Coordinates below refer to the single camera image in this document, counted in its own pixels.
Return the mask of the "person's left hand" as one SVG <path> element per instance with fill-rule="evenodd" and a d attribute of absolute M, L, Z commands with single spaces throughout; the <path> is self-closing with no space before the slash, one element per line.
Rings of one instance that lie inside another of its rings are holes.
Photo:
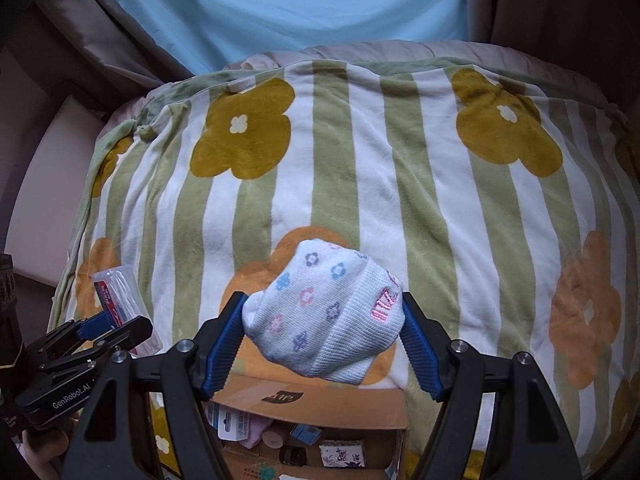
<path fill-rule="evenodd" d="M 21 456 L 39 479 L 61 478 L 62 459 L 70 446 L 81 412 L 70 415 L 61 429 L 22 432 Z"/>

